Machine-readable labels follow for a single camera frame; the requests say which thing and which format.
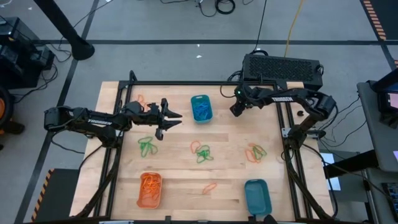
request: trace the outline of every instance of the orange object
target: orange object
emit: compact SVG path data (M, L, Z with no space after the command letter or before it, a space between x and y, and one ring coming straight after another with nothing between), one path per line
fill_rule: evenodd
M195 142L197 142L197 143L199 144L198 147L192 147L192 146L193 146L193 143L195 143ZM192 154L194 154L195 151L196 151L196 149L200 147L200 142L199 142L199 141L193 141L193 142L191 143L191 146L190 146L190 147L191 147L191 152L192 152Z
M138 94L138 99L137 99L138 103L141 104L141 106L144 108L144 111L148 111L149 107L148 105L145 103L145 99L144 96L141 94Z
M154 209L159 206L162 191L162 177L158 173L141 174L141 186L137 205L140 208Z
M256 159L253 150L246 149L246 150L244 151L244 153L246 154L246 158L248 159L249 162L257 162L257 163L260 163L260 162L261 162L261 161L259 161L259 160Z
M210 192L211 190L215 189L216 187L217 187L217 183L209 184L203 189L202 194L207 194L208 192Z
M4 111L6 110L6 104L4 100L0 98L0 118L4 115Z

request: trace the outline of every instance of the black pole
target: black pole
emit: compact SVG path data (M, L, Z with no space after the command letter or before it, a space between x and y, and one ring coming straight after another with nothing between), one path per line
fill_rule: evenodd
M94 47L77 34L76 30L54 0L34 1L63 37L69 41L74 59L85 60L93 56L95 52Z

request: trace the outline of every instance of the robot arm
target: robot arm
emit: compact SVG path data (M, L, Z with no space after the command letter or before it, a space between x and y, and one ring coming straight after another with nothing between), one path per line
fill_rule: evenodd
M246 108L252 108L253 106L262 108L271 103L280 102L296 102L301 104L309 116L301 124L293 126L289 132L283 133L282 130L284 144L292 150L300 150L310 128L318 121L328 119L333 108L336 106L336 102L331 96L301 88L273 91L266 88L251 88L247 84L242 83L236 87L234 93L236 102L230 110L235 116L241 115ZM305 184L301 181L299 175L294 170L292 161L286 161L286 165L288 175L297 184L318 217L320 219L332 220L333 218L319 206Z
M155 103L149 105L150 110L144 112L140 103L133 101L122 107L117 114L100 113L87 108L70 108L58 106L44 112L44 128L47 131L74 131L87 136L97 137L104 147L117 147L117 131L128 131L132 123L136 125L158 125L155 136L163 140L162 131L180 124L181 121L167 121L164 118L181 118L171 112L165 98L161 102L162 109Z

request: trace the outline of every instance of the white label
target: white label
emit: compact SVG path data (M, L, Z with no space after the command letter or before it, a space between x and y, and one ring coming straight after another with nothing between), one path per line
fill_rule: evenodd
M93 119L89 119L88 122L94 123L94 124L103 124L103 125L111 125L112 124L112 122L109 122L109 121L97 121L97 120L93 120Z
M272 97L274 102L293 102L291 97Z

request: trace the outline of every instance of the orange container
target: orange container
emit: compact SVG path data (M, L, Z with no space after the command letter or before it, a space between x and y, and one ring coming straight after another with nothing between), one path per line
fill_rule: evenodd
M162 177L155 172L141 174L141 185L137 205L140 208L154 209L159 206L162 192Z

